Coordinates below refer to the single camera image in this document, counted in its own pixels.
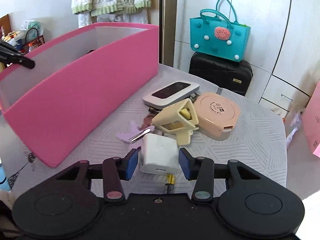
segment screw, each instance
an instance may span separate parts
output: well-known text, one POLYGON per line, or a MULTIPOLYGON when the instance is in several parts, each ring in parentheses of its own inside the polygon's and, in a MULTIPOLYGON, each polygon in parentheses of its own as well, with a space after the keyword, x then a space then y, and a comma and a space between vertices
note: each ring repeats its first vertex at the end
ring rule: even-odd
POLYGON ((157 204, 162 203, 162 202, 163 202, 162 198, 156 198, 155 199, 155 203, 157 203, 157 204))

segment drawer handle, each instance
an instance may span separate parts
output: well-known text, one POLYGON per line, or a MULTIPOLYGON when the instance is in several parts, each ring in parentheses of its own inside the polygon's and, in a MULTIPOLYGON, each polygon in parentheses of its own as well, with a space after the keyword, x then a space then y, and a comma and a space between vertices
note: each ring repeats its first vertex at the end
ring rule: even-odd
POLYGON ((290 101, 293 101, 291 98, 286 97, 284 94, 281 94, 282 97, 289 99, 290 101))

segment black suitcase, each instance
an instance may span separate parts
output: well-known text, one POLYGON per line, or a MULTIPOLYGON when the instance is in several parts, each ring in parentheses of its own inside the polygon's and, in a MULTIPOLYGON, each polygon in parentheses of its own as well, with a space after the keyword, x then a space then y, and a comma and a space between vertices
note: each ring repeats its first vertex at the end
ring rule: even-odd
POLYGON ((190 60, 189 73, 221 88, 245 96, 253 77, 250 64, 196 52, 190 60))

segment pink box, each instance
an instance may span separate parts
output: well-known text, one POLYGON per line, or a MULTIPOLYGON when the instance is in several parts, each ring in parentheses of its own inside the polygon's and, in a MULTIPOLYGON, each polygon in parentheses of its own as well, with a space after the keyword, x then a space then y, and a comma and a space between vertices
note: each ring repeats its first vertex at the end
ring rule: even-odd
POLYGON ((320 157, 320 82, 302 115, 302 124, 311 151, 320 157))
POLYGON ((39 159, 56 167, 157 74, 158 33, 154 25, 96 23, 40 46, 27 54, 33 70, 12 65, 0 73, 2 114, 39 159))

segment drawer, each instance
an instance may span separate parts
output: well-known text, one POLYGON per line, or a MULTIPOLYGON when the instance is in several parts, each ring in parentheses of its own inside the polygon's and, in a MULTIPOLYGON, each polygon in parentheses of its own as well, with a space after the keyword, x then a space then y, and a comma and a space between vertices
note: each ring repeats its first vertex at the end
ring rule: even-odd
POLYGON ((298 109, 305 107, 309 100, 309 96, 273 75, 262 97, 287 111, 290 111, 292 106, 298 109))
POLYGON ((281 116, 282 118, 285 118, 285 116, 288 114, 288 111, 284 110, 283 108, 276 106, 275 104, 261 98, 259 105, 270 109, 272 112, 276 113, 277 115, 281 116))

